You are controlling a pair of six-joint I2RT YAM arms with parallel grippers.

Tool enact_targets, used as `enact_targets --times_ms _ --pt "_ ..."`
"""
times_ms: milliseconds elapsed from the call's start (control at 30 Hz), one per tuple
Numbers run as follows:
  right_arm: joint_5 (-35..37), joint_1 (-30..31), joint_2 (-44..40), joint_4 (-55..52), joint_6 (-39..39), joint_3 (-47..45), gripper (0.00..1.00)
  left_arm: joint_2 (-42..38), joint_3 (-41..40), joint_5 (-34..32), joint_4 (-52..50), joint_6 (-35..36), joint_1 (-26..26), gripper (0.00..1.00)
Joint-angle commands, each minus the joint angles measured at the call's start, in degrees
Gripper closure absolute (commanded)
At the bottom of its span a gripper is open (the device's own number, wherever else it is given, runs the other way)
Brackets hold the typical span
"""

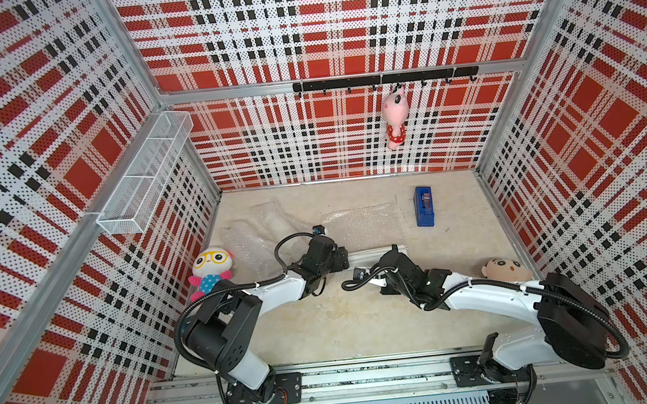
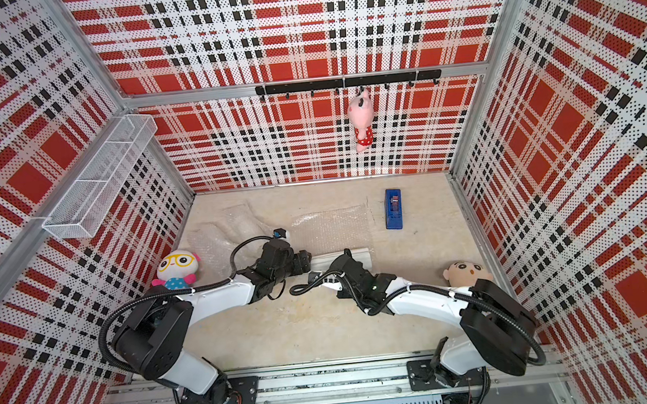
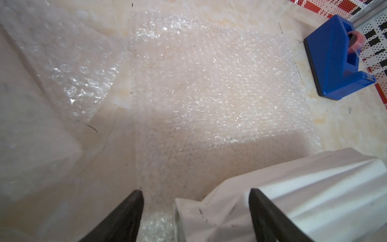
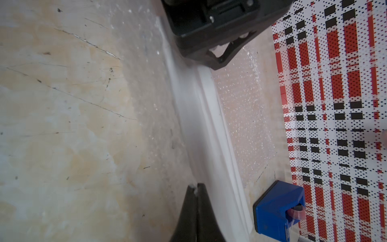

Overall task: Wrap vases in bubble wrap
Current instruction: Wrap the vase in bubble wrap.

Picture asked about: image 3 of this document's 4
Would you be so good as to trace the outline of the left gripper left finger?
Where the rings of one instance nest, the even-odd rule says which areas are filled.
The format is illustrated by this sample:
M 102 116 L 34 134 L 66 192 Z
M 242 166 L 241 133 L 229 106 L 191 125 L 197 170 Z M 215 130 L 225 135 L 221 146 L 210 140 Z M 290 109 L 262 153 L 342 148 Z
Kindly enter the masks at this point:
M 144 209 L 144 197 L 134 190 L 82 242 L 135 242 Z

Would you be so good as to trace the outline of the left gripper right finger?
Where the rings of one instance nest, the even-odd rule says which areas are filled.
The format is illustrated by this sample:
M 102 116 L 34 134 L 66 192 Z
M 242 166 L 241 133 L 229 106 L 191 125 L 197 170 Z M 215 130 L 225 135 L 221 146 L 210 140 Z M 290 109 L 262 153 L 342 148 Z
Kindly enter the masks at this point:
M 258 242 L 311 242 L 259 189 L 249 194 L 249 209 Z

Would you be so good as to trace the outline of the tall white ribbed vase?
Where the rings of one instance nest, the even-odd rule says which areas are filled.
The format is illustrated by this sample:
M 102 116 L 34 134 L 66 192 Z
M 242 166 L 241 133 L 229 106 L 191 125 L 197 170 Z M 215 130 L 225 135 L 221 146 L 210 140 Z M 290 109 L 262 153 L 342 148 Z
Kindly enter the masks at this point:
M 387 223 L 385 164 L 345 148 L 227 179 L 200 202 L 176 199 L 176 241 L 254 242 L 251 189 L 316 242 L 357 242 Z

